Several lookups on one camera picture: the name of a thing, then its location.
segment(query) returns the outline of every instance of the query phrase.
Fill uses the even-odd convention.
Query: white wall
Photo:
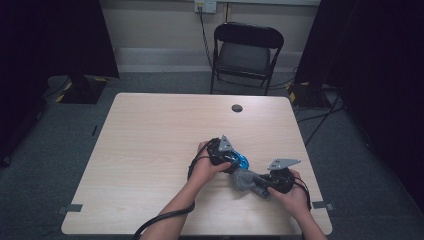
[[[102,0],[101,4],[115,48],[204,52],[202,27],[199,14],[194,13],[193,1]],[[304,5],[227,5],[219,2],[216,14],[203,15],[209,49],[213,48],[214,29],[225,22],[227,16],[228,21],[276,28],[285,38],[282,54],[295,56],[296,62],[300,60],[317,8]]]

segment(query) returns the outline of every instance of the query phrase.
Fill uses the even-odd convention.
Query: baseboard
[[[204,50],[114,48],[119,72],[203,72],[210,71]],[[282,52],[275,72],[292,72],[302,52]]]

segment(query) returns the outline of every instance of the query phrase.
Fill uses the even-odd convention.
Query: small black object
[[[221,163],[230,162],[231,166],[223,172],[232,174],[239,167],[240,159],[233,151],[219,151],[220,142],[221,140],[216,138],[207,148],[211,162],[215,166]]]
[[[231,109],[234,111],[234,112],[241,112],[241,111],[243,111],[243,107],[241,106],[241,105],[238,105],[238,104],[234,104],[232,107],[231,107]]]
[[[293,173],[288,168],[283,168],[271,170],[270,174],[259,175],[254,182],[265,189],[272,187],[281,193],[288,193],[293,188],[294,180]]]

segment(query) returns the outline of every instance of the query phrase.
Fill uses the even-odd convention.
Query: person
[[[200,151],[206,142],[199,144]],[[197,194],[209,181],[211,181],[218,172],[229,168],[229,162],[220,165],[213,165],[209,159],[209,154],[203,150],[198,155],[198,161],[194,166],[191,177],[186,184],[175,195],[175,197],[159,213],[168,213],[180,209],[188,208],[195,200]],[[297,171],[291,170],[295,177],[300,178]],[[287,194],[282,194],[273,188],[268,188],[272,196],[281,201],[293,218],[297,221],[303,231],[305,240],[327,239],[321,228],[315,222],[312,214],[306,205],[306,194],[299,187],[293,189]],[[167,218],[149,226],[142,234],[141,240],[171,240],[178,239],[184,227],[188,214]]]

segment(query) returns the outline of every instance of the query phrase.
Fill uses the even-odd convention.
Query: table
[[[232,111],[239,104],[243,111]],[[312,202],[322,196],[289,100],[284,97],[120,93],[107,116],[72,204],[65,234],[133,234],[186,182],[198,143],[225,134],[250,170],[295,158]],[[312,209],[325,234],[325,208]],[[182,235],[289,235],[301,231],[275,199],[237,192],[219,173],[199,193]]]

